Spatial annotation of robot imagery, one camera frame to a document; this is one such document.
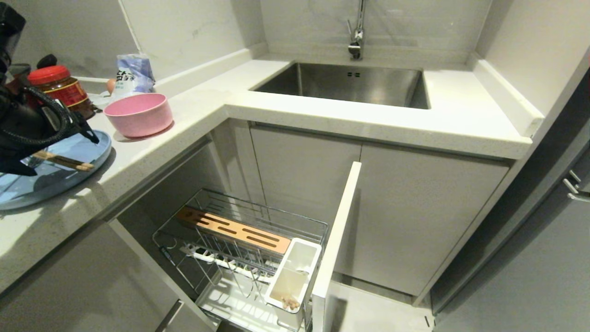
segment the white container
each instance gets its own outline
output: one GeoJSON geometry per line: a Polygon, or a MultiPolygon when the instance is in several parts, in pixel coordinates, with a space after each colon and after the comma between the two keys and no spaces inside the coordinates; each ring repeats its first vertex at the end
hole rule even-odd
{"type": "Polygon", "coordinates": [[[280,326],[298,330],[303,319],[301,304],[316,269],[322,247],[316,243],[295,237],[287,248],[277,273],[268,287],[264,300],[272,305],[280,326]],[[299,306],[283,308],[284,299],[296,301],[299,306]]]}

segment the stainless steel sink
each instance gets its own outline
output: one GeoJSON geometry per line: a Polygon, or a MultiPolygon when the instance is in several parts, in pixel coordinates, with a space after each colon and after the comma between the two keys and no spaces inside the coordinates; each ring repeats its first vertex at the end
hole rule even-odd
{"type": "Polygon", "coordinates": [[[295,63],[253,90],[409,108],[429,108],[422,72],[418,70],[295,63]]]}

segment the round tray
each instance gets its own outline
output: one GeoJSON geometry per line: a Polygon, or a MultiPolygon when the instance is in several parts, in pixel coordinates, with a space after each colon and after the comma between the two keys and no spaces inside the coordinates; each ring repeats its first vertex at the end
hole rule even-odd
{"type": "Polygon", "coordinates": [[[94,131],[100,142],[94,144],[80,134],[51,145],[47,151],[94,165],[90,172],[72,170],[50,161],[35,168],[37,175],[0,173],[0,210],[17,209],[60,194],[96,172],[108,158],[111,138],[102,131],[94,131]]]}

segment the package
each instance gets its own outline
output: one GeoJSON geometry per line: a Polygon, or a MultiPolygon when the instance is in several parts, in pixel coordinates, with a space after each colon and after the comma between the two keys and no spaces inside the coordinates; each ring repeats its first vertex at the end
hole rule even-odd
{"type": "Polygon", "coordinates": [[[153,92],[155,80],[152,66],[145,54],[123,54],[117,56],[116,83],[111,103],[121,98],[153,92]]]}

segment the cabinet handle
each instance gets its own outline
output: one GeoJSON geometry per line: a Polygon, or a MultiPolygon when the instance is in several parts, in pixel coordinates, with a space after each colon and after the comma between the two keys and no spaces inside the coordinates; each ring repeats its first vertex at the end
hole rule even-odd
{"type": "Polygon", "coordinates": [[[174,303],[174,305],[170,309],[170,311],[168,311],[168,313],[166,314],[166,317],[164,317],[164,319],[162,320],[160,325],[156,328],[156,332],[166,331],[166,329],[168,328],[168,325],[170,325],[170,323],[172,323],[172,320],[174,319],[174,317],[176,317],[176,314],[178,313],[178,311],[180,311],[180,309],[182,308],[183,305],[184,305],[184,301],[177,300],[176,303],[174,303]]]}
{"type": "Polygon", "coordinates": [[[578,183],[576,185],[576,187],[578,187],[578,185],[580,183],[582,183],[582,180],[580,179],[580,177],[578,177],[578,175],[573,170],[569,170],[569,175],[571,175],[573,177],[573,179],[576,180],[576,182],[578,183]]]}
{"type": "Polygon", "coordinates": [[[563,179],[563,183],[569,189],[568,197],[576,200],[590,203],[590,194],[585,191],[578,191],[578,189],[566,178],[563,179]]]}

